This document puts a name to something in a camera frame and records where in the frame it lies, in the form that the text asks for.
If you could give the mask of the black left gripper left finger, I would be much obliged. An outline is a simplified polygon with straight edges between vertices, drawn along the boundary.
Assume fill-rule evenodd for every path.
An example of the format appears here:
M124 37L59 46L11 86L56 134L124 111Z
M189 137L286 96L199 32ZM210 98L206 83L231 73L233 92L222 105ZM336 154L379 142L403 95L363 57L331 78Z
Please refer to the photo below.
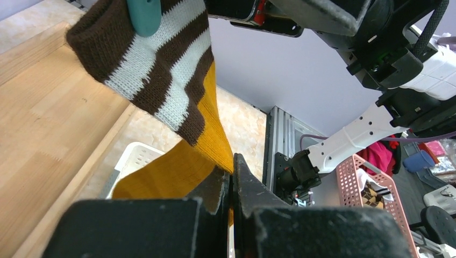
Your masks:
M62 215L43 257L227 257L230 175L178 199L86 199Z

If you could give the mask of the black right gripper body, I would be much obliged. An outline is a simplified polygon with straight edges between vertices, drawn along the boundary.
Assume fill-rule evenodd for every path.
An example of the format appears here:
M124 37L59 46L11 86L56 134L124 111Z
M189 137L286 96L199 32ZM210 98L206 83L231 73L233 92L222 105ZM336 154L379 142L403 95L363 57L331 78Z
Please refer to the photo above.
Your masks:
M365 88L393 89L416 77L442 17L441 1L206 1L232 25L299 37L309 29Z

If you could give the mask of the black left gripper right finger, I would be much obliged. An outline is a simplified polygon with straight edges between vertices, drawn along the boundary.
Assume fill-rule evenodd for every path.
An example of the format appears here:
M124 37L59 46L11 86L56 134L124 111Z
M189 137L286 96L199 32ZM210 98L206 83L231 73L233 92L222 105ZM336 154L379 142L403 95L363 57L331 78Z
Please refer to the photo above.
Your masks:
M364 207L291 206L234 155L236 257L412 257L388 212Z

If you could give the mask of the mustard yellow sock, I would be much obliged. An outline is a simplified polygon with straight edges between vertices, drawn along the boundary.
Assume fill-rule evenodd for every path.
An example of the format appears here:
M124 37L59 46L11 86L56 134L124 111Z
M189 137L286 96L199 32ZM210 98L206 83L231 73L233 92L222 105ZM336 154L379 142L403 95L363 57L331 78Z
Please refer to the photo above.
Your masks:
M96 81L181 137L170 151L122 178L112 198L182 198L213 173L233 173L203 1L162 1L161 23L150 37L134 31L127 1L97 1L66 39Z

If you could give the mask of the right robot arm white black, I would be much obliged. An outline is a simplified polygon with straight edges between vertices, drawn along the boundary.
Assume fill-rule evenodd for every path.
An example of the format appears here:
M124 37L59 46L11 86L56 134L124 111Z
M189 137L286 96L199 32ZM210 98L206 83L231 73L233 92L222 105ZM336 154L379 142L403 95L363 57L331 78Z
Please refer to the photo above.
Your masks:
M448 1L206 1L209 15L237 27L299 37L315 32L347 71L382 94L361 116L293 157L280 153L278 116L268 116L263 183L280 199L320 185L337 165L406 130L416 137L455 132L455 55L433 37Z

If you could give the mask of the white plastic basket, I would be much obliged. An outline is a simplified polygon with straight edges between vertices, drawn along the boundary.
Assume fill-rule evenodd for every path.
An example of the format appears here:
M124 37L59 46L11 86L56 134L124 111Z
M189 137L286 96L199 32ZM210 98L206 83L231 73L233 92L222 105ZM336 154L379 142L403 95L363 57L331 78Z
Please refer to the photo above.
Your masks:
M163 151L142 142L132 142L128 144L98 197L101 199L110 199L114 187L122 178L145 167L163 154Z

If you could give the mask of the pink perforated basket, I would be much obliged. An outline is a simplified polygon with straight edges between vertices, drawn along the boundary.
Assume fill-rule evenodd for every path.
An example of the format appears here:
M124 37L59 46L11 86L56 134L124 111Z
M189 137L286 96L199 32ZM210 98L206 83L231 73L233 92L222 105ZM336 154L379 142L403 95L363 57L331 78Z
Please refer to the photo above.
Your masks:
M408 241L411 256L419 257L395 182L389 175L355 154L336 167L336 177L341 206L387 211Z

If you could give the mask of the teal plastic clothes clip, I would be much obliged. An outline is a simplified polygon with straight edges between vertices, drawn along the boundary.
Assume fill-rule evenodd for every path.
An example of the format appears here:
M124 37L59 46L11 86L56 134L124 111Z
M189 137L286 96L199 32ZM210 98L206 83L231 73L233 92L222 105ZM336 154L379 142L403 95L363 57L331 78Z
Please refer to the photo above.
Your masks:
M157 32L161 24L160 0L127 0L130 21L141 37L150 37Z

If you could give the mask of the aluminium rail frame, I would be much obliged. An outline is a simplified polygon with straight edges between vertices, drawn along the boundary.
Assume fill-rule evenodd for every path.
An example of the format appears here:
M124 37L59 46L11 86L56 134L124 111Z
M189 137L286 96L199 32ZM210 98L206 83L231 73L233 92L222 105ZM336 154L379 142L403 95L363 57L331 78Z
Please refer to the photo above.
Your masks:
M280 172L276 153L291 158L302 148L320 142L319 139L310 137L301 138L304 134L322 136L320 132L277 106L267 114L262 182L269 190L274 190L275 175Z

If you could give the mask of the wooden hanger stand frame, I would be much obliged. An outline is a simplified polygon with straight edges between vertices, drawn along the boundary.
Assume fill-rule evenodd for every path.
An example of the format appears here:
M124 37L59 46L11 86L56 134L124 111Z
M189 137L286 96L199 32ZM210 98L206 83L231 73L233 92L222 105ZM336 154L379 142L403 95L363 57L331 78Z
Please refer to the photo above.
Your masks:
M40 257L135 108L95 81L58 23L1 55L1 257Z

